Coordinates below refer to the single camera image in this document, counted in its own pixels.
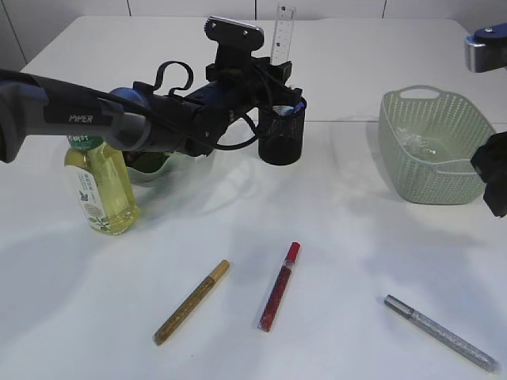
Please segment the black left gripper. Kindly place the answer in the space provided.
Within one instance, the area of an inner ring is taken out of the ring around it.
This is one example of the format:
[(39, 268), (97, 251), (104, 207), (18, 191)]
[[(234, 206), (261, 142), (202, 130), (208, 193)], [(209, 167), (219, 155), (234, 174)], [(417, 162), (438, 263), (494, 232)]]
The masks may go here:
[[(250, 57), (242, 68), (208, 65), (208, 84), (189, 94), (189, 103), (196, 106), (189, 128), (189, 153), (236, 151), (258, 144), (258, 110), (270, 111), (275, 105), (296, 106), (303, 97), (302, 89), (286, 85), (291, 73), (291, 62), (274, 66), (267, 57)], [(229, 126), (238, 120), (247, 124), (252, 136), (231, 145), (219, 143)]]

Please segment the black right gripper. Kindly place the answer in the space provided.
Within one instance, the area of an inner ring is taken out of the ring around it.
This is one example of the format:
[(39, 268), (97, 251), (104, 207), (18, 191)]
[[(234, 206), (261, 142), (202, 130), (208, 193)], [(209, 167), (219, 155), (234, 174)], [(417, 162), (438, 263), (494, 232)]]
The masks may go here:
[(491, 135), (471, 158), (475, 172), (486, 184), (482, 196), (495, 217), (506, 216), (506, 133)]

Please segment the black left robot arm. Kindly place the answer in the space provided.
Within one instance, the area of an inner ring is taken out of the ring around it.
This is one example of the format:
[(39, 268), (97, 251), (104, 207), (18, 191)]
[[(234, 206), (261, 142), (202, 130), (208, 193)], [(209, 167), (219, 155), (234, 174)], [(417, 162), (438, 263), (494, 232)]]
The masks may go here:
[(165, 65), (154, 84), (135, 82), (106, 93), (85, 86), (12, 70), (1, 72), (1, 159), (12, 162), (30, 135), (99, 137), (124, 152), (178, 152), (190, 157), (222, 150), (220, 138), (236, 120), (257, 109), (253, 140), (273, 134), (280, 120), (276, 107), (303, 114), (300, 88), (286, 82), (290, 63), (274, 66), (269, 58), (239, 51), (218, 51), (205, 69), (207, 84), (188, 85), (158, 95)]

